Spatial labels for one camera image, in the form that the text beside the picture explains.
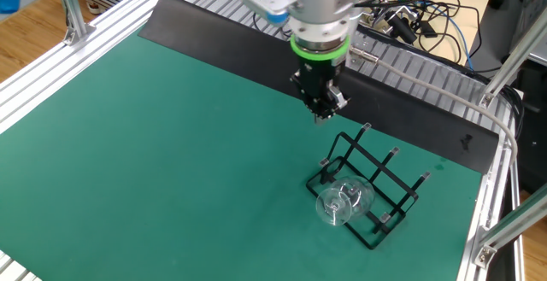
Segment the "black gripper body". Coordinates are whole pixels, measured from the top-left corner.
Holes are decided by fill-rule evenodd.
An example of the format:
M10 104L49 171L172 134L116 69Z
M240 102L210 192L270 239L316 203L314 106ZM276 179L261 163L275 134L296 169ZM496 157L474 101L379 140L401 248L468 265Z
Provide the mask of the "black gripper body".
M339 76L343 72L343 57L328 60L311 60L298 57L300 81L304 89L319 104L326 91L326 82L332 80L338 86Z

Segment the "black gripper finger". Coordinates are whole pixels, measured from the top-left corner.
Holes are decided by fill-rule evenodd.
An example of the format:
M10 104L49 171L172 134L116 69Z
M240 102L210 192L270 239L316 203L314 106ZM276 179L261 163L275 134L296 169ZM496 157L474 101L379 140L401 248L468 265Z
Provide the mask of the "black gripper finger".
M314 115L318 115L317 104L315 99L304 89L300 81L300 72L296 71L291 77L290 81L297 87L297 91L305 104L306 108Z
M319 102L321 110L318 114L318 124L320 125L324 121L330 120L348 103L349 100L334 82L332 80L327 81L325 94L321 97Z

